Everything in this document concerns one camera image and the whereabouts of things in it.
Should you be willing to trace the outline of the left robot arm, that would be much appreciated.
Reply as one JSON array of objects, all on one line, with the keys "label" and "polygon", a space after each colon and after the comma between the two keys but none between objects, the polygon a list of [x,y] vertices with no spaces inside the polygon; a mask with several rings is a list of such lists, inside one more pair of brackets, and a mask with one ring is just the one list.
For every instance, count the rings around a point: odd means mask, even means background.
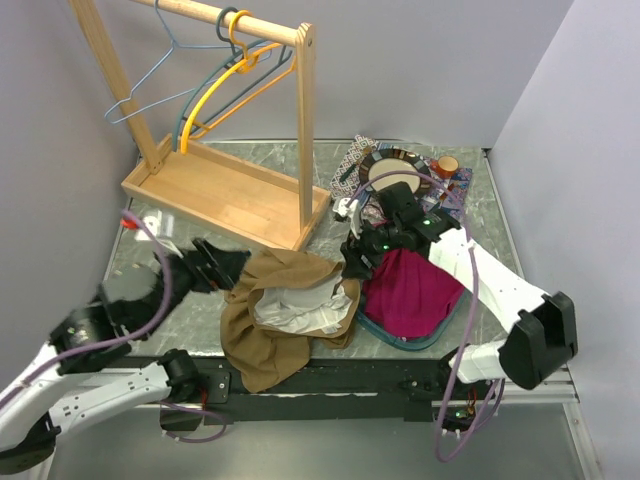
[{"label": "left robot arm", "polygon": [[201,374],[171,349],[127,378],[84,393],[75,388],[148,340],[191,293],[231,290],[251,254],[203,238],[189,249],[162,243],[157,269],[133,264],[98,285],[88,304],[50,333],[31,364],[1,394],[1,472],[14,475],[53,455],[63,437],[150,402],[193,398]]}]

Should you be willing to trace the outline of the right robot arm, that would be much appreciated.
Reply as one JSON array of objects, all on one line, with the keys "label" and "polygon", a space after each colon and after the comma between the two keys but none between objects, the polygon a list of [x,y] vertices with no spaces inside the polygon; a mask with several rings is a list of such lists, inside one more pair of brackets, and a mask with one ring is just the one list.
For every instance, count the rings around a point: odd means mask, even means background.
[{"label": "right robot arm", "polygon": [[344,276],[368,280],[385,254],[415,252],[472,292],[472,303],[483,304],[507,334],[501,341],[463,344],[437,376],[445,396],[460,398],[473,383],[498,379],[532,390],[577,355],[575,306],[569,296],[528,283],[446,211],[424,211],[405,182],[384,188],[379,202],[386,220],[377,226],[361,219],[354,198],[343,198],[334,208],[351,222],[341,246]]}]

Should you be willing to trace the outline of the tan skirt with white lining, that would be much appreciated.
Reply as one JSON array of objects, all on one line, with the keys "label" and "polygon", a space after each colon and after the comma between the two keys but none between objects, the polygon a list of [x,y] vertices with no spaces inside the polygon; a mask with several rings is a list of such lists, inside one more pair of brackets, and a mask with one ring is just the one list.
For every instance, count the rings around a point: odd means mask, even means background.
[{"label": "tan skirt with white lining", "polygon": [[225,294],[220,339],[251,393],[301,370],[318,340],[344,349],[354,337],[361,284],[343,264],[309,252],[266,249],[251,256]]}]

